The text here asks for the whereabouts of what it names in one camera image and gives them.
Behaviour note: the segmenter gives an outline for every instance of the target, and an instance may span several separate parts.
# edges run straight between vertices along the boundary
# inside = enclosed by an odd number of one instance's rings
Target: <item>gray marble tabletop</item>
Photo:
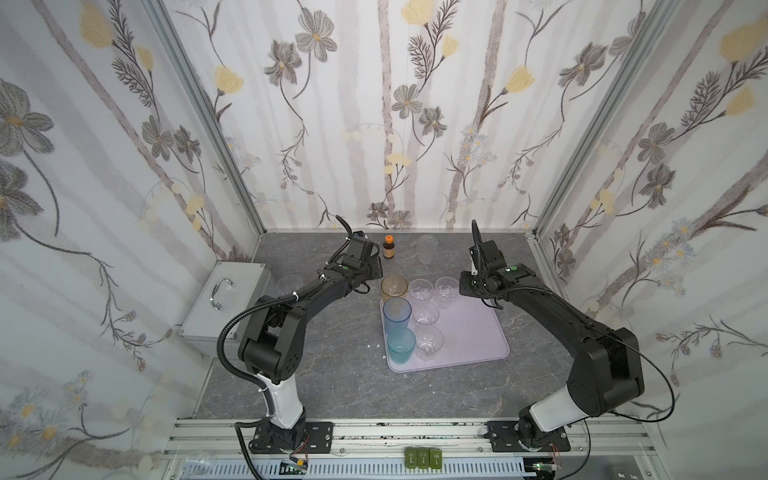
[[[470,264],[469,233],[435,233],[435,259],[416,259],[419,233],[398,233],[396,255],[382,259],[384,274],[409,280],[458,278]],[[369,233],[382,243],[384,233]],[[310,277],[344,240],[339,233],[268,233],[256,261],[275,278],[298,273]],[[484,235],[493,239],[508,263],[538,270],[520,233]],[[498,319],[509,342],[506,359],[399,374],[387,366],[379,316],[381,290],[373,282],[367,295],[351,293],[332,303],[309,323],[304,356],[296,371],[299,396],[308,418],[450,418],[518,416],[518,411],[562,387],[572,360],[565,348],[527,313],[504,304]],[[199,419],[254,419],[266,413],[255,385],[238,379],[214,361]]]

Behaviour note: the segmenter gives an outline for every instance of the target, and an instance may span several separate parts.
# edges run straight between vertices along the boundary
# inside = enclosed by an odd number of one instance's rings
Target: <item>blue plastic cup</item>
[[[410,329],[396,329],[386,336],[386,346],[389,349],[389,358],[398,364],[403,364],[411,358],[413,348],[416,345],[416,335]]]
[[[384,331],[387,335],[408,326],[411,303],[401,296],[394,296],[384,303]]]

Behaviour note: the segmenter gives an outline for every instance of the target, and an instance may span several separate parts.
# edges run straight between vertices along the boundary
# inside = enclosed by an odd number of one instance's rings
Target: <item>clear plastic cup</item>
[[[417,323],[432,325],[440,318],[440,310],[429,300],[414,300],[411,316]]]
[[[432,300],[440,308],[448,308],[458,296],[458,280],[450,276],[441,276],[435,282],[435,295]]]
[[[277,296],[288,296],[304,286],[304,280],[298,275],[286,275],[277,282]]]
[[[409,329],[397,329],[387,334],[386,346],[389,359],[402,365],[411,358],[411,353],[416,346],[416,336]]]
[[[408,292],[408,280],[403,275],[387,275],[382,278],[382,300],[403,296]]]
[[[389,335],[397,329],[408,326],[411,318],[411,303],[401,296],[394,296],[384,303],[384,331]]]
[[[418,325],[415,329],[416,356],[422,360],[431,360],[442,348],[442,332],[431,325]]]
[[[416,241],[416,256],[421,263],[431,263],[437,253],[437,239],[432,235],[421,235]]]
[[[414,300],[429,300],[434,292],[435,286],[432,285],[432,282],[423,278],[411,280],[411,284],[408,285],[408,293]]]

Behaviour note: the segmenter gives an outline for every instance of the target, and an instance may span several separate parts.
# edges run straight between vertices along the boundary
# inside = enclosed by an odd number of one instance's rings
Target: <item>floral wallpaper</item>
[[[269,228],[531,229],[652,2],[165,0]]]
[[[256,237],[140,4],[0,5],[0,469],[147,478],[210,363],[176,332]]]
[[[681,2],[538,232],[571,301],[632,329],[672,382],[648,430],[678,479],[764,476],[767,102],[764,3]],[[670,395],[644,373],[624,413],[659,419]]]

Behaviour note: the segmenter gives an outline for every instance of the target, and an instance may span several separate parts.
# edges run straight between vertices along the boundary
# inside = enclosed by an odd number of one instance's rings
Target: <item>teal plastic cup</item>
[[[398,364],[403,364],[411,358],[411,353],[416,346],[416,335],[410,329],[396,329],[387,333],[386,346],[389,349],[389,358]]]

